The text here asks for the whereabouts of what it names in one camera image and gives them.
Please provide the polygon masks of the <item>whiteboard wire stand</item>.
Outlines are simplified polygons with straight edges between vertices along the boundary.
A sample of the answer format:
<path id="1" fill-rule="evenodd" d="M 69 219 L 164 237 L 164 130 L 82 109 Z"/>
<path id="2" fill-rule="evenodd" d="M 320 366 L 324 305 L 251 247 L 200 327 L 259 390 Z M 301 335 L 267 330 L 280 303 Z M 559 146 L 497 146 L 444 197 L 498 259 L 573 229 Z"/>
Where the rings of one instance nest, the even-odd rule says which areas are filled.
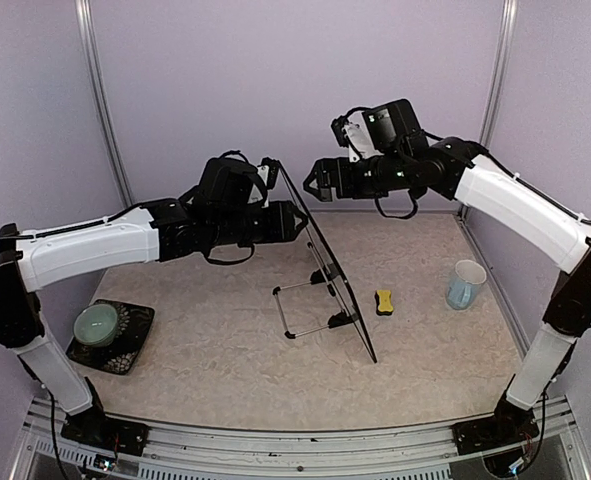
<path id="1" fill-rule="evenodd" d="M 272 290 L 284 336 L 289 340 L 354 325 L 358 320 L 339 268 L 312 240 L 306 242 L 306 248 L 312 263 L 305 267 L 304 279 Z"/>

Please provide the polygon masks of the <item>white whiteboard black frame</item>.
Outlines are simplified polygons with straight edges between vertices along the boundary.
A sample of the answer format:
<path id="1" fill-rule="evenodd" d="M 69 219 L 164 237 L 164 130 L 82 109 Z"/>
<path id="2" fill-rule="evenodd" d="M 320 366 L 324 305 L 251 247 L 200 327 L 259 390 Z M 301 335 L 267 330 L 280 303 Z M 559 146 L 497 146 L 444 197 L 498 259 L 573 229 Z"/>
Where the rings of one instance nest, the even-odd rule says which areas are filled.
<path id="1" fill-rule="evenodd" d="M 277 160 L 277 165 L 293 203 L 307 219 L 306 226 L 303 228 L 306 232 L 305 245 L 316 265 L 316 268 L 306 276 L 303 282 L 288 286 L 276 286 L 272 291 L 284 336 L 287 339 L 295 340 L 319 331 L 352 325 L 364 344 L 371 361 L 377 363 L 378 358 L 370 334 L 347 275 L 285 167 L 279 160 Z M 289 326 L 288 316 L 284 310 L 284 298 L 287 294 L 309 293 L 313 289 L 321 292 L 325 300 L 331 300 L 333 309 L 329 314 L 322 316 L 318 326 L 295 331 Z"/>

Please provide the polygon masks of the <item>yellow black whiteboard eraser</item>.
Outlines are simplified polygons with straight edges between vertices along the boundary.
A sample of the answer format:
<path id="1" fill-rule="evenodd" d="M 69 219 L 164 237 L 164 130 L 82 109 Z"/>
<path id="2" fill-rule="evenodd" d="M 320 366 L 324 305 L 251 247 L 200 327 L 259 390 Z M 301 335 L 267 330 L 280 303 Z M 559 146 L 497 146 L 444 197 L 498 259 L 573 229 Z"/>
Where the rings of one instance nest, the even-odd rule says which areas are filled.
<path id="1" fill-rule="evenodd" d="M 394 313 L 392 303 L 392 292 L 390 290 L 378 289 L 374 294 L 377 316 L 391 316 Z"/>

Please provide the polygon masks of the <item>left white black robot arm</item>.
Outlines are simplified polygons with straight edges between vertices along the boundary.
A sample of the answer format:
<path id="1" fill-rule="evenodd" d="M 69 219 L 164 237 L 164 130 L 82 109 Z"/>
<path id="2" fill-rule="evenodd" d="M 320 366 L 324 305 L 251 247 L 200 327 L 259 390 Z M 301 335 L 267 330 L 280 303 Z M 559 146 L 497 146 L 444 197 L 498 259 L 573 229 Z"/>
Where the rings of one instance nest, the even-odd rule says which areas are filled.
<path id="1" fill-rule="evenodd" d="M 227 152 L 207 161 L 199 183 L 178 198 L 144 201 L 96 220 L 52 229 L 0 229 L 0 345 L 48 391 L 65 414 L 63 438 L 117 454 L 140 456 L 146 424 L 105 412 L 89 378 L 72 366 L 53 336 L 38 293 L 53 284 L 113 267 L 167 262 L 218 246 L 253 251 L 295 241 L 307 215 L 291 200 L 272 200 L 281 165 L 254 166 Z"/>

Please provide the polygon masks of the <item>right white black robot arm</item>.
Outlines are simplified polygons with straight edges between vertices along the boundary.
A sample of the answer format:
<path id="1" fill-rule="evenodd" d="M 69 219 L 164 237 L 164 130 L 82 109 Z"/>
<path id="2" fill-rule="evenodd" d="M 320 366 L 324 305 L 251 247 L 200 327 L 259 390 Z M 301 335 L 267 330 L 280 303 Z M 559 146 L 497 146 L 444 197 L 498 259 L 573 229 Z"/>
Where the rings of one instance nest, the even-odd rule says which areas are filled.
<path id="1" fill-rule="evenodd" d="M 542 325 L 494 412 L 452 427 L 461 455 L 536 438 L 544 423 L 534 407 L 591 327 L 591 220 L 521 179 L 481 144 L 427 132 L 406 99 L 357 111 L 362 126 L 348 114 L 332 121 L 348 154 L 315 161 L 303 183 L 307 193 L 321 202 L 378 201 L 392 191 L 406 190 L 418 200 L 432 190 L 490 216 L 558 268 Z"/>

